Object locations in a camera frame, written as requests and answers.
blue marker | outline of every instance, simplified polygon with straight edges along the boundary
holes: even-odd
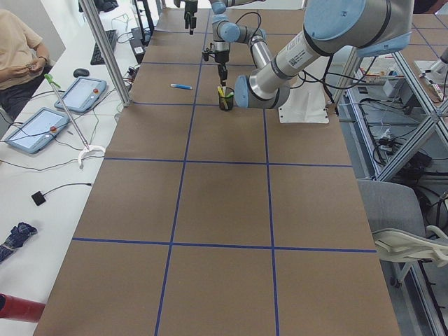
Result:
[[[171,87],[177,88],[177,89],[184,89],[184,90],[193,90],[193,88],[191,86],[182,85],[182,84],[171,84]]]

chair wheel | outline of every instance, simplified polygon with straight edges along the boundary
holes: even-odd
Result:
[[[397,278],[391,278],[391,279],[389,280],[389,283],[390,283],[390,285],[391,285],[392,287],[395,287],[395,288],[399,288],[399,287],[401,287],[401,285],[402,285],[401,282],[398,282]]]

beige shirt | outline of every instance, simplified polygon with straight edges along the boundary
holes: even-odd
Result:
[[[30,48],[35,48],[42,38],[11,12],[0,9],[0,70],[12,66],[24,66],[33,60]],[[40,75],[26,75],[0,83],[0,90],[29,82]]]

red cylinder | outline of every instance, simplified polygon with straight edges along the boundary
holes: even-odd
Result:
[[[0,319],[39,322],[45,304],[0,294]]]

chair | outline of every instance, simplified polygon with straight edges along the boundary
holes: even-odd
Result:
[[[429,225],[426,231],[436,239],[426,238],[425,225],[414,191],[404,185],[358,180],[370,229],[381,260],[405,263],[391,285],[399,288],[413,263],[431,260],[437,267],[448,264],[448,236]]]

